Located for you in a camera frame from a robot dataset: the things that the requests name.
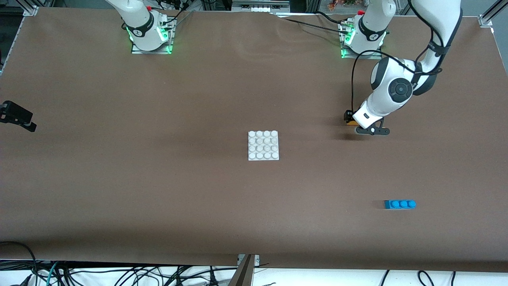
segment blue lego stud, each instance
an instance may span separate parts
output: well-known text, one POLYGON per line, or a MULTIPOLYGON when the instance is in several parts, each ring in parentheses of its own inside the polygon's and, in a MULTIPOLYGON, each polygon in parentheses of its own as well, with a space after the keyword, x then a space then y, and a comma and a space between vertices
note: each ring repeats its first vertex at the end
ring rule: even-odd
POLYGON ((387 210, 412 210, 416 208, 416 202, 412 199, 390 199, 385 201, 387 210))

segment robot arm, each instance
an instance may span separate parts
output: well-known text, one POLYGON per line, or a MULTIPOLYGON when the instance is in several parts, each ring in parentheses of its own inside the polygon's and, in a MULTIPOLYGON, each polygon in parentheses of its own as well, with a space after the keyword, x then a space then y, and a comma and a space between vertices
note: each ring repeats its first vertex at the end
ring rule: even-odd
POLYGON ((132 42, 141 50, 151 51, 168 41, 164 25, 168 17, 155 10, 149 11, 142 0, 106 0, 127 25, 132 42))
POLYGON ((353 119, 364 129, 401 108, 412 95, 423 94, 432 88, 459 27, 462 18, 460 0, 410 0, 409 4, 432 30, 427 52, 419 62, 384 58, 374 66, 370 79, 373 92, 353 114, 353 119))

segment white lego plate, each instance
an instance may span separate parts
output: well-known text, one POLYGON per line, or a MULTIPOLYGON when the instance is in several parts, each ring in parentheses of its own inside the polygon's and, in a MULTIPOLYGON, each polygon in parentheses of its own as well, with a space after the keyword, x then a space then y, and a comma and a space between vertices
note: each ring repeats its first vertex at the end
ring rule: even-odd
POLYGON ((279 135, 273 131, 248 132, 249 161, 275 161, 279 159, 279 135))

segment metal bracket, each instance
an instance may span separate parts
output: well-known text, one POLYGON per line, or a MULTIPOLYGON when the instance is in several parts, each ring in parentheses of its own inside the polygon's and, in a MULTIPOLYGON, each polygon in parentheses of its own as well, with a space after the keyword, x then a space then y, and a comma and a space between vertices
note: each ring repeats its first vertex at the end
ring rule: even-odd
POLYGON ((33 9, 31 10, 25 10, 23 12, 23 16, 24 17, 30 17, 30 16, 35 16, 37 15, 37 12, 39 11, 39 7, 38 6, 32 6, 33 9))
POLYGON ((492 27, 492 19, 495 16, 499 15, 504 8, 508 6, 508 0, 497 0, 490 6, 485 13, 480 14, 478 16, 478 23, 482 28, 490 28, 492 27))
POLYGON ((478 24, 480 24, 480 28, 490 28, 492 27, 492 21, 489 20, 485 22, 485 19, 483 18, 483 15, 478 16, 478 24))
POLYGON ((254 275, 254 265, 259 263, 259 255, 255 254, 240 254, 238 255, 238 261, 240 265, 235 271, 233 278, 229 281, 228 286, 251 286, 252 276, 254 275))
MULTIPOLYGON (((236 265, 240 265, 242 263, 243 259, 245 257, 245 254, 239 254, 238 258, 236 259, 236 265)), ((259 266, 259 254, 254 255, 254 266, 259 266)))

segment white floor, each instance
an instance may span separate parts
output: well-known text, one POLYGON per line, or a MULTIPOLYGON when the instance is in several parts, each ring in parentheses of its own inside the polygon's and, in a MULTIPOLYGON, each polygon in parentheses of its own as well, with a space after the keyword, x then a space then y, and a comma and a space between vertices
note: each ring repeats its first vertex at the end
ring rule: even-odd
MULTIPOLYGON (((93 268, 90 271, 104 271, 112 268, 93 268)), ((176 267, 162 267, 164 275, 171 275, 176 267)), ((209 267, 196 266, 190 268, 182 276, 192 275, 200 271, 209 270, 209 267)), ((452 273, 443 271, 427 271, 435 286, 448 286, 451 282, 452 273)), ((73 275, 84 286, 113 286, 124 272, 111 273, 78 273, 73 275)), ((255 269, 252 286, 266 286, 276 283, 274 286, 379 286, 384 275, 384 270, 313 270, 313 269, 255 269)), ((0 286, 11 286, 20 284, 28 275, 29 271, 0 271, 0 286)), ((234 270, 216 271, 215 277, 218 281, 230 279, 234 270)), ((427 286, 430 282, 423 279, 427 286)), ((33 286, 34 277, 29 282, 33 286)), ((132 285, 134 278, 131 278, 124 285, 132 285)), ((204 279, 192 279, 184 283, 185 286, 198 286, 207 283, 204 279)), ((139 286, 157 286, 155 279, 144 277, 139 281, 139 286)), ((384 286, 419 286, 417 271, 392 270, 387 276, 384 286)), ((508 285, 508 273, 480 273, 480 272, 457 272, 455 286, 505 286, 508 285)))

